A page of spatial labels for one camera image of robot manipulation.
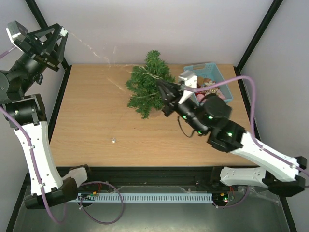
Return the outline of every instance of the blue crate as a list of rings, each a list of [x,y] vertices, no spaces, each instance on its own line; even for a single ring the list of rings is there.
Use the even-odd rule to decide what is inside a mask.
[[[216,83],[224,81],[224,78],[218,66],[216,65],[216,63],[206,63],[206,64],[196,64],[196,65],[185,66],[184,70],[191,70],[195,72],[196,76],[198,77],[201,76],[204,79],[209,78],[212,81],[215,81]],[[224,101],[226,103],[233,100],[233,96],[227,85],[219,86],[219,89],[225,96],[226,99]],[[198,104],[195,94],[192,96],[192,100]]]

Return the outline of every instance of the green plant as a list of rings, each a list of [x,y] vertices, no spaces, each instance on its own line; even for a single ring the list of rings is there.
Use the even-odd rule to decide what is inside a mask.
[[[136,108],[136,112],[140,113],[142,118],[148,118],[152,108],[162,110],[164,106],[156,80],[175,81],[158,51],[148,52],[145,62],[144,66],[133,67],[131,79],[126,83],[126,87],[133,92],[128,107]]]

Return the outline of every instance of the wooden table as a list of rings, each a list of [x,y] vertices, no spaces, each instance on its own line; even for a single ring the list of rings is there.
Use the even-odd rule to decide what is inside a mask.
[[[178,76],[185,65],[169,65]],[[230,64],[218,65],[225,79],[235,76]],[[128,108],[125,83],[133,65],[76,64],[70,72],[51,148],[56,166],[215,166],[252,165],[250,161],[219,152],[207,137],[187,138],[177,114],[152,112],[149,119]],[[234,97],[231,120],[246,129],[249,120],[237,82],[230,83]],[[191,128],[183,121],[184,131]]]

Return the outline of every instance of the white wall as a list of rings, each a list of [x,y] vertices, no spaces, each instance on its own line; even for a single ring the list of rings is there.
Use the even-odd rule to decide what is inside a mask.
[[[272,0],[37,0],[44,17],[71,32],[71,63],[237,64]]]
[[[24,0],[2,1],[0,9],[0,53],[11,48],[12,44],[6,34],[7,23],[17,20],[28,31],[38,30],[34,17]],[[8,70],[21,56],[21,51],[15,50],[0,60],[0,70]],[[46,70],[41,86],[33,85],[28,94],[41,93],[48,119],[51,116],[57,93],[61,84],[63,71]],[[17,196],[28,172],[26,160],[14,131],[9,123],[0,115],[0,231],[5,231]]]
[[[283,1],[244,67],[257,85],[262,141],[309,159],[309,1]],[[309,190],[288,199],[299,232],[308,231]]]

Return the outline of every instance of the purple cable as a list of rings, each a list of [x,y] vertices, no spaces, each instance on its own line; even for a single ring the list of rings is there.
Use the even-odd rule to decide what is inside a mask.
[[[5,57],[7,54],[9,54],[10,52],[12,52],[13,50],[15,50],[17,47],[16,46],[12,46],[11,49],[3,52],[1,55],[0,55],[0,59],[2,59],[3,57]]]
[[[251,77],[249,76],[237,76],[237,77],[234,77],[234,78],[231,78],[229,80],[226,80],[226,81],[222,81],[222,82],[219,82],[215,85],[212,85],[212,86],[209,86],[209,87],[204,87],[204,88],[185,88],[185,90],[188,90],[188,91],[191,91],[191,92],[202,92],[202,91],[205,91],[205,90],[208,90],[210,88],[214,88],[214,87],[218,87],[218,86],[221,86],[221,85],[226,85],[232,81],[237,81],[237,80],[240,80],[240,79],[245,79],[245,80],[248,80],[251,84],[251,87],[252,87],[252,102],[251,102],[251,112],[250,112],[250,125],[251,125],[251,137],[254,141],[254,143],[262,150],[264,150],[266,153],[270,154],[271,156],[279,159],[280,161],[286,163],[287,165],[291,166],[291,167],[295,167],[296,169],[298,169],[300,172],[303,172],[306,176],[309,177],[309,172],[307,172],[306,170],[300,168],[300,167],[297,167],[297,166],[294,166],[292,163],[286,161],[285,159],[281,158],[280,156],[277,156],[276,154],[272,153],[271,151],[268,151],[267,149],[263,149],[263,146],[261,144],[259,144],[258,140],[255,138],[255,135],[254,135],[254,111],[255,111],[255,100],[256,100],[256,90],[255,90],[255,84],[254,84],[254,81]]]
[[[242,199],[239,202],[232,204],[232,205],[225,205],[225,206],[217,206],[217,204],[215,202],[213,202],[213,205],[216,206],[216,208],[219,208],[219,209],[231,208],[231,207],[234,207],[234,206],[242,203],[249,196],[249,193],[250,193],[250,187],[247,186],[246,193],[245,193],[245,195],[243,195]]]
[[[17,126],[20,131],[23,133],[23,135],[25,136],[26,140],[27,140],[27,143],[28,143],[28,146],[31,147],[32,146],[32,142],[31,142],[31,139],[29,137],[29,135],[27,134],[27,132],[24,130],[24,128],[22,128],[22,126],[12,117],[10,116],[1,106],[0,106],[0,111],[10,120],[12,121],[15,126]],[[39,184],[42,184],[42,180],[41,180],[41,177],[40,177],[40,173],[39,173],[39,169],[38,169],[38,165],[37,165],[37,162],[35,160],[35,157],[34,157],[34,152],[33,152],[33,148],[30,148],[30,155],[31,155],[31,160],[32,160],[32,163],[33,163],[33,169],[34,169],[34,172],[35,172],[35,175],[38,179],[38,182]],[[58,221],[55,216],[53,215],[52,211],[50,210],[50,207],[48,205],[48,202],[47,202],[47,199],[46,199],[46,195],[45,195],[45,191],[44,191],[44,187],[42,186],[41,187],[41,193],[42,193],[42,199],[43,199],[43,202],[44,202],[44,206],[46,208],[46,211],[49,215],[49,217],[57,224],[61,225],[65,218],[66,218],[66,211],[67,211],[67,206],[66,204],[64,204],[64,207],[63,207],[63,219],[61,221]]]
[[[115,186],[111,185],[110,183],[107,183],[107,182],[103,182],[103,181],[91,181],[91,182],[87,182],[87,183],[82,183],[81,186],[84,186],[84,185],[91,185],[91,184],[104,184],[104,185],[108,185],[110,187],[112,187],[115,192],[118,193],[119,197],[120,197],[120,201],[121,201],[121,212],[120,214],[118,215],[118,217],[114,220],[114,221],[111,221],[111,222],[103,222],[103,221],[99,221],[99,220],[96,220],[94,217],[92,217],[84,208],[83,208],[83,205],[82,205],[82,202],[83,202],[83,199],[81,199],[81,202],[79,203],[79,206],[80,206],[80,209],[82,209],[89,217],[91,220],[93,220],[94,222],[96,223],[99,223],[99,224],[102,224],[102,225],[110,225],[110,224],[113,224],[115,222],[117,222],[122,214],[124,213],[124,210],[125,210],[125,204],[124,204],[124,200],[120,194],[120,192],[118,191],[118,189],[115,188]]]

